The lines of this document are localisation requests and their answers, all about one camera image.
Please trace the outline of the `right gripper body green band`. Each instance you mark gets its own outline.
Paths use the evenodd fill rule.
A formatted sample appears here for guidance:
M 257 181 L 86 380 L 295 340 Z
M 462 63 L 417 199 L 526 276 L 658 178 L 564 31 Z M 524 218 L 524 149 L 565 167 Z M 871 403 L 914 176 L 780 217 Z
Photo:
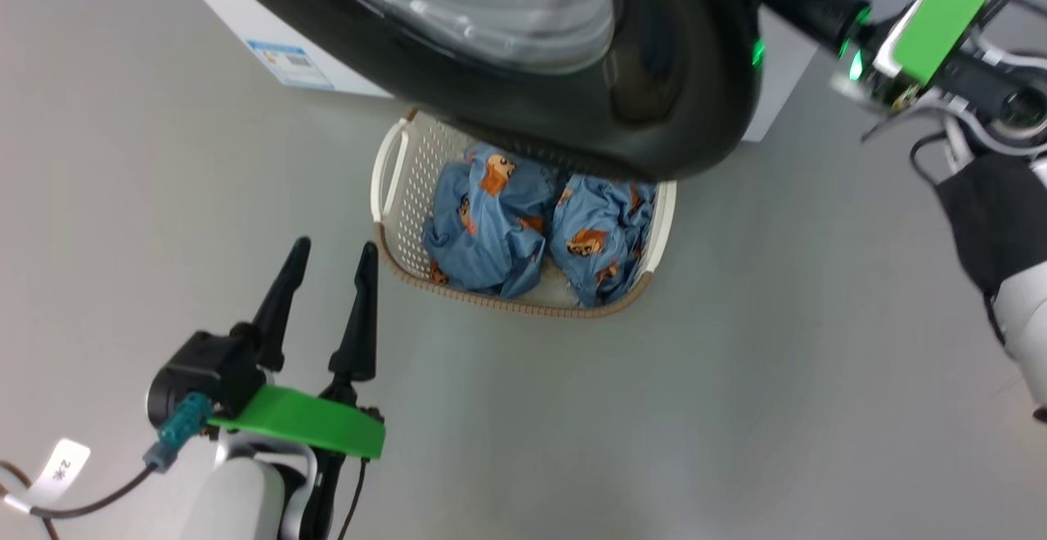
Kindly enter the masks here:
M 971 109 L 977 119 L 1011 119 L 1023 80 L 964 50 L 990 0 L 914 0 L 893 21 L 857 22 L 848 42 L 859 48 L 848 74 L 830 86 L 842 96 L 890 114 L 916 105 Z

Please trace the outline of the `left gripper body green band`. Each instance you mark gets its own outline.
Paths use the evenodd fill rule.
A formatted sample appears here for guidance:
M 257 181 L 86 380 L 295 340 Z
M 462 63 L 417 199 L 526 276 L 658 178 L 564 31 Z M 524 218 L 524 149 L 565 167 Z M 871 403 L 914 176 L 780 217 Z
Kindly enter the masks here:
M 209 498 L 246 491 L 247 509 L 209 507 L 209 540 L 328 540 L 344 463 L 359 462 L 353 498 L 335 540 L 346 540 L 386 425 L 359 408 L 352 387 L 333 398 L 266 385 L 240 417 L 218 418 Z

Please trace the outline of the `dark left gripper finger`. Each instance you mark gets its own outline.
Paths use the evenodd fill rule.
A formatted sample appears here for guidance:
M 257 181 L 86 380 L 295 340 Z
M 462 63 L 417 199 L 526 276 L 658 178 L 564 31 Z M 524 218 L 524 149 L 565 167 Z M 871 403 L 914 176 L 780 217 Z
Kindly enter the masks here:
M 312 242 L 300 237 L 293 243 L 290 253 L 281 267 L 264 300 L 259 305 L 254 318 L 257 328 L 257 363 L 269 372 L 281 372 L 284 366 L 283 342 L 295 291 L 304 279 L 309 263 Z
M 356 295 L 343 339 L 329 361 L 335 383 L 371 382 L 376 376 L 379 260 L 377 245 L 369 241 L 357 265 Z

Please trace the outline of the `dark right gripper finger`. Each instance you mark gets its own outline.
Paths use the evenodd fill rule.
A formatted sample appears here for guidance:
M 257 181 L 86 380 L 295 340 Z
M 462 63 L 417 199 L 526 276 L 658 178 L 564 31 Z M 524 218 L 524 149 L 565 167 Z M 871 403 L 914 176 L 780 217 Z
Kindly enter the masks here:
M 845 55 L 869 15 L 868 0 L 762 0 L 764 7 L 804 33 L 818 47 Z

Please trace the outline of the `black round glass washer door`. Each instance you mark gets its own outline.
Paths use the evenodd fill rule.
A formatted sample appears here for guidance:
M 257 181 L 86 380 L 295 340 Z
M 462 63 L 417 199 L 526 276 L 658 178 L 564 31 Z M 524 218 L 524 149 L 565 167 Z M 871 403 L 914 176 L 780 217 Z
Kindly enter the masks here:
M 666 181 L 757 109 L 758 0 L 255 0 L 464 133 L 548 164 Z

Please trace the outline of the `blue bear-print garment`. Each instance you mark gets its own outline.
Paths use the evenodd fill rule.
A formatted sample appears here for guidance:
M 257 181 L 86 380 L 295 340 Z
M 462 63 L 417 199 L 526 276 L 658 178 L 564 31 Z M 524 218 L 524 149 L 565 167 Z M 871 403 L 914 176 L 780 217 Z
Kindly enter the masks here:
M 552 216 L 547 245 L 583 308 L 631 289 L 654 219 L 658 186 L 574 174 Z
M 559 180 L 556 168 L 486 142 L 445 164 L 422 230 L 429 279 L 507 300 L 534 290 Z

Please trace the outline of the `cream perforated laundry basket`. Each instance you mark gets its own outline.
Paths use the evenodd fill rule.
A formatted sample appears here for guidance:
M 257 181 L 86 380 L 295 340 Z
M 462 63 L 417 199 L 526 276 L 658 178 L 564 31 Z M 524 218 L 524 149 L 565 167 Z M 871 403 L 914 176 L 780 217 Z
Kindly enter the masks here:
M 667 248 L 676 212 L 677 183 L 658 184 L 654 219 L 646 238 L 643 257 L 618 301 L 601 308 L 583 308 L 569 298 L 571 284 L 545 265 L 539 287 L 516 300 L 452 289 L 431 280 L 430 257 L 423 246 L 424 219 L 431 213 L 438 175 L 450 162 L 463 159 L 474 137 L 435 119 L 430 114 L 409 111 L 385 134 L 371 171 L 370 208 L 379 253 L 393 274 L 420 290 L 450 300 L 536 317 L 597 319 L 612 316 L 638 302 L 654 279 L 655 269 Z

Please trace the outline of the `white front-load washing machine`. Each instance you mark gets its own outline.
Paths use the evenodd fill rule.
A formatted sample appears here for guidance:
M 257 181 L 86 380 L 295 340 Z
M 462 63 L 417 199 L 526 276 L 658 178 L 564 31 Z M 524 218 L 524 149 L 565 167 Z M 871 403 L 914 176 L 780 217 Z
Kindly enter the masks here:
M 331 57 L 315 42 L 307 40 L 304 33 L 295 32 L 276 14 L 263 7 L 257 0 L 203 1 L 242 42 L 244 47 L 247 47 L 245 40 L 300 47 L 335 86 L 334 90 L 325 90 L 325 92 L 339 92 L 344 95 L 374 97 L 388 102 L 393 99 L 388 92 L 378 88 L 363 75 L 356 73 L 343 62 Z M 762 96 L 745 131 L 744 140 L 747 142 L 763 140 L 771 123 L 777 119 L 777 115 L 785 102 L 788 100 L 797 82 L 803 71 L 807 69 L 807 64 L 816 52 L 812 41 L 803 39 L 801 33 L 796 32 L 790 25 L 786 25 L 784 20 L 773 15 L 770 8 L 762 8 L 760 28 L 762 28 L 763 41 Z

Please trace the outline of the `blue energy label sticker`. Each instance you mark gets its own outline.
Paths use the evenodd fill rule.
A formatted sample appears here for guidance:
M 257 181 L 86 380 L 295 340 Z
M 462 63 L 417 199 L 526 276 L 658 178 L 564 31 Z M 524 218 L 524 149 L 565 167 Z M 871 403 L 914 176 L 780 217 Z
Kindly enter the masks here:
M 335 89 L 317 64 L 300 47 L 254 40 L 245 40 L 245 43 L 281 84 L 291 88 Z

